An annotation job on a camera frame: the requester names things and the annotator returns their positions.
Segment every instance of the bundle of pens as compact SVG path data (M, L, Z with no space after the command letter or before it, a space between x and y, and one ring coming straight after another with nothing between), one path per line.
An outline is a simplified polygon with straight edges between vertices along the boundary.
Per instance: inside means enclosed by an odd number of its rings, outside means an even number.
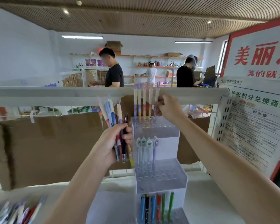
M165 202L166 202L166 194L157 194L157 195L149 195L143 194L141 196L141 211L140 211L140 220L141 223L144 221L145 224L153 224L153 223L163 223L170 222L172 206L174 200L174 192L170 193L169 200L169 208L167 212L165 212ZM149 218L149 206L151 206L151 215Z
M148 104L149 104L149 109L148 109L148 119L151 120L151 110L156 109L154 107L152 101L153 101L153 84L146 84L146 83L139 83L139 84L134 84L134 118L137 118L137 105L138 105L138 116L139 120L141 120L142 116L142 104L143 104L143 119L146 120L146 90L149 85L149 96L148 96ZM157 88L156 88L156 97L155 97L155 102L158 102L159 100L159 93L160 93L160 82L157 83Z
M141 166L154 166L156 159L156 148L159 144L159 139L154 138L145 139L144 137L138 138L136 141L138 147L138 168Z
M118 101L117 104L117 115L114 113L114 106L111 99L105 101L105 105L102 104L100 98L98 98L98 101L103 117L109 128L115 126L116 124L123 123L120 101ZM124 122L127 123L127 121L128 121L128 114L126 113L124 116ZM127 132L124 129L116 136L116 142L114 144L116 160L118 162L121 160L124 163L126 160L126 154L128 154L131 166L134 167L135 164L132 157L131 147L129 144L125 142L125 140L122 139L122 136L126 133Z
M5 202L0 205L0 224L31 224L46 198L42 197L37 203L26 200L15 204Z

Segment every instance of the sign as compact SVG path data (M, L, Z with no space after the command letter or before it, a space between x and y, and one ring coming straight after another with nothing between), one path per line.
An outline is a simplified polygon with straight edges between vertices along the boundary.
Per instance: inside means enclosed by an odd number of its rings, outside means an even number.
M233 97L223 143L273 179L280 166L280 19L230 35L219 85Z

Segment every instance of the wooden slat ceiling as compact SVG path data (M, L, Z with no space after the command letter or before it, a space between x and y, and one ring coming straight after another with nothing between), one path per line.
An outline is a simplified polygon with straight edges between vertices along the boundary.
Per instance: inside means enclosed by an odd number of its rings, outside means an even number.
M216 38L280 17L280 0L76 1L0 0L0 8L48 30L185 38Z

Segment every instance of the ceiling light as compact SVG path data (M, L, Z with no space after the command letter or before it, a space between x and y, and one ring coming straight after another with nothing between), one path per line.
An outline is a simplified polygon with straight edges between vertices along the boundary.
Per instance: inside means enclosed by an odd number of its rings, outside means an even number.
M175 43L204 43L211 44L213 41L175 41Z
M75 36L75 35L61 35L64 38L79 38L79 39L104 39L102 36Z
M69 12L66 9L63 9L63 12L67 15L69 14Z

